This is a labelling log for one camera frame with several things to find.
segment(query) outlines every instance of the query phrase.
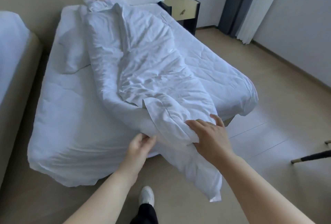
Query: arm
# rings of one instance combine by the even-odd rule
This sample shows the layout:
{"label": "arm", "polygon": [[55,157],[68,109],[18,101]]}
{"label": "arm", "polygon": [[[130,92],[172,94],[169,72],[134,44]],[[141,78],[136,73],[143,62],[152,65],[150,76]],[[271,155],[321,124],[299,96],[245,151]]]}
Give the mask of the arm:
{"label": "arm", "polygon": [[126,157],[97,191],[64,224],[115,224],[131,186],[136,182],[156,138],[138,134]]}
{"label": "arm", "polygon": [[201,119],[186,123],[199,136],[195,147],[224,176],[250,224],[312,224],[313,222],[232,151],[224,124]]}

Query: black chair leg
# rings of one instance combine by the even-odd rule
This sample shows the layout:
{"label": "black chair leg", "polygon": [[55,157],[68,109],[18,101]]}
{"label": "black chair leg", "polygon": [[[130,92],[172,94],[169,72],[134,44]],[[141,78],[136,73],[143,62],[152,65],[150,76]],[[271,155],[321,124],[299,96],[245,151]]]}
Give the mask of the black chair leg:
{"label": "black chair leg", "polygon": [[315,159],[324,159],[324,158],[329,158],[331,157],[331,150],[328,151],[324,151],[324,152],[319,152],[318,154],[313,154],[313,155],[309,155],[300,159],[293,159],[291,160],[291,163],[299,163],[299,162],[304,162],[304,161],[308,161],[308,160],[315,160]]}

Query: floor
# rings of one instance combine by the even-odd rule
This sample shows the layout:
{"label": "floor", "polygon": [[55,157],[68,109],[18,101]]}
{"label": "floor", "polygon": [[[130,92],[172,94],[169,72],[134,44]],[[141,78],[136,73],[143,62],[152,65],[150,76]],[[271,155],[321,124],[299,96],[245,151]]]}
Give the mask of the floor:
{"label": "floor", "polygon": [[[242,45],[216,29],[196,37],[246,74],[259,93],[259,105],[227,127],[234,151],[316,223],[330,223],[331,159],[290,164],[291,159],[328,150],[331,92],[254,44]],[[43,75],[43,59],[0,191],[0,223],[60,224],[100,186],[66,188],[29,169],[27,143]],[[139,190],[155,192],[159,223],[248,223],[229,185],[222,202],[209,203],[161,156],[147,160],[132,187],[119,224],[137,212]]]}

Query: shoe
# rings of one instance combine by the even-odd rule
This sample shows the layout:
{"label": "shoe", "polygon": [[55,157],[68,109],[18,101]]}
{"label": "shoe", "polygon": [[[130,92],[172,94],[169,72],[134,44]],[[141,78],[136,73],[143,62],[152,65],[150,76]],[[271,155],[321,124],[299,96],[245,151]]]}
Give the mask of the shoe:
{"label": "shoe", "polygon": [[145,203],[150,204],[154,207],[154,193],[151,187],[149,186],[143,187],[139,196],[139,205]]}

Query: baseboard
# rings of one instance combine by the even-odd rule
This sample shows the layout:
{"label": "baseboard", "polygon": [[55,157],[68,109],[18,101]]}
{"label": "baseboard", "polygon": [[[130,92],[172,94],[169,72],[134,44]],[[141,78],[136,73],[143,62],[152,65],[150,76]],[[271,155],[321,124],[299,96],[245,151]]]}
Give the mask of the baseboard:
{"label": "baseboard", "polygon": [[217,26],[216,25],[202,26],[202,27],[198,27],[196,30],[204,30],[209,28],[217,28]]}
{"label": "baseboard", "polygon": [[310,79],[311,81],[313,81],[318,86],[320,86],[320,87],[328,90],[329,92],[331,92],[331,87],[329,87],[327,84],[324,84],[322,81],[320,81],[319,79],[315,78],[313,75],[311,75],[308,72],[302,70],[301,68],[299,68],[296,65],[292,64],[288,60],[282,58],[281,56],[279,56],[278,54],[276,54],[273,51],[269,50],[267,47],[264,47],[263,45],[261,45],[260,43],[256,42],[255,40],[252,40],[252,43],[254,45],[256,45],[257,47],[261,48],[262,50],[266,51],[267,53],[273,55],[275,58],[277,58],[279,61],[282,61],[283,63],[285,63],[289,67],[291,67],[291,68],[299,71],[301,74],[303,74],[304,76],[306,76],[308,79]]}

